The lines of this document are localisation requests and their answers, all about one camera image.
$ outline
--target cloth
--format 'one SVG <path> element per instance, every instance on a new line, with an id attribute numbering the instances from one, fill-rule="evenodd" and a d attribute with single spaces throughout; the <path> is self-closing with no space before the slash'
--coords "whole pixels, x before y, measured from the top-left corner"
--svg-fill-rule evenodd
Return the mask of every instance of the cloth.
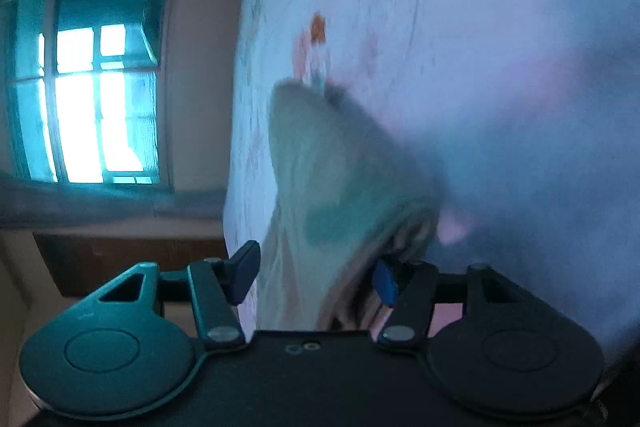
<path id="1" fill-rule="evenodd" d="M 435 192 L 325 98 L 299 83 L 276 86 L 269 137 L 278 187 L 257 279 L 258 329 L 366 327 L 376 303 L 354 297 L 387 251 L 420 257 L 437 224 Z"/>

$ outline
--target window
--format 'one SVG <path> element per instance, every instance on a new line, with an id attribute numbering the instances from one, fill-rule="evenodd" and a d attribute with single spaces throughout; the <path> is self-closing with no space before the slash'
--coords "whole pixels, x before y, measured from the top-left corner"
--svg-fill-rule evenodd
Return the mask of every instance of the window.
<path id="1" fill-rule="evenodd" d="M 156 88 L 164 0 L 14 0 L 4 6 L 18 176 L 160 182 Z"/>

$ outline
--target brown stain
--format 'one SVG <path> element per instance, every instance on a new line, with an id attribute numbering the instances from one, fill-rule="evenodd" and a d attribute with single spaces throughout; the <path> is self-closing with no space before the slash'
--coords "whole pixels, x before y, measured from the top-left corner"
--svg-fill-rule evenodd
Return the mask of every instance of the brown stain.
<path id="1" fill-rule="evenodd" d="M 316 12 L 311 21 L 311 43 L 325 44 L 326 42 L 326 20 L 320 13 Z"/>

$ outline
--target window frame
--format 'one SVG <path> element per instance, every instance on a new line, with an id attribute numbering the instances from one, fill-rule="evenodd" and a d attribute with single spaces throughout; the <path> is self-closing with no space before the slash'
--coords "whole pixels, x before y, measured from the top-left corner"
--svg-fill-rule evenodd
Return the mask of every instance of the window frame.
<path id="1" fill-rule="evenodd" d="M 100 50 L 100 34 L 102 27 L 94 26 L 94 61 L 93 69 L 91 71 L 77 71 L 73 73 L 58 73 L 58 39 L 54 38 L 58 34 L 58 13 L 60 11 L 60 0 L 45 0 L 44 4 L 44 16 L 42 23 L 42 33 L 44 35 L 44 75 L 43 76 L 29 76 L 25 78 L 16 78 L 10 71 L 9 67 L 12 63 L 11 60 L 5 64 L 4 71 L 1 71 L 4 77 L 4 89 L 7 92 L 7 117 L 12 131 L 12 153 L 15 171 L 20 178 L 27 180 L 31 179 L 29 166 L 26 159 L 24 142 L 22 140 L 22 131 L 20 129 L 20 123 L 15 121 L 14 115 L 17 114 L 17 100 L 10 94 L 12 92 L 11 87 L 28 82 L 43 81 L 46 98 L 47 109 L 47 121 L 49 125 L 49 139 L 51 143 L 51 151 L 53 156 L 53 163 L 55 167 L 55 174 L 57 182 L 59 184 L 68 184 L 68 175 L 66 173 L 65 162 L 63 158 L 62 141 L 60 138 L 60 122 L 58 121 L 58 104 L 56 101 L 56 79 L 63 78 L 65 76 L 73 76 L 78 73 L 90 74 L 94 84 L 94 104 L 96 114 L 96 134 L 98 142 L 98 155 L 100 156 L 100 166 L 103 172 L 104 181 L 101 184 L 77 184 L 74 185 L 104 185 L 113 188 L 128 188 L 128 189 L 141 189 L 141 190 L 167 190 L 172 187 L 172 177 L 169 168 L 168 161 L 168 133 L 166 130 L 166 86 L 165 86 L 165 58 L 167 51 L 167 37 L 169 18 L 171 11 L 172 0 L 164 0 L 162 19 L 161 19 L 161 43 L 160 43 L 160 57 L 159 64 L 157 66 L 142 66 L 142 67 L 129 67 L 119 68 L 113 70 L 100 69 L 100 62 L 113 61 L 117 57 L 103 57 Z M 4 49 L 2 50 L 3 58 L 15 55 L 15 42 L 13 38 L 10 38 L 10 28 L 15 26 L 16 14 L 9 8 L 10 4 L 7 2 L 4 6 L 0 7 L 2 14 L 2 26 L 3 29 L 3 41 Z M 102 143 L 102 131 L 101 131 L 101 118 L 100 111 L 100 74 L 105 71 L 123 73 L 135 73 L 145 72 L 154 73 L 156 76 L 156 139 L 158 144 L 158 172 L 146 172 L 140 171 L 133 174 L 133 172 L 119 172 L 108 171 L 106 169 L 106 161 L 104 157 L 103 143 Z M 114 177 L 159 177 L 159 182 L 155 184 L 115 184 L 113 181 L 107 181 L 108 178 Z"/>

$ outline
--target beige wall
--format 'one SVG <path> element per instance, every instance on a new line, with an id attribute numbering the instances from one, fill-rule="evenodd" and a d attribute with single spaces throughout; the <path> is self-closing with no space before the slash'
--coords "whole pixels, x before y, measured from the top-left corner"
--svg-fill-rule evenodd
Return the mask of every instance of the beige wall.
<path id="1" fill-rule="evenodd" d="M 241 0 L 173 0 L 165 55 L 177 190 L 226 187 Z"/>
<path id="2" fill-rule="evenodd" d="M 27 305 L 0 261 L 0 426 L 8 421 L 9 397 L 15 360 Z"/>

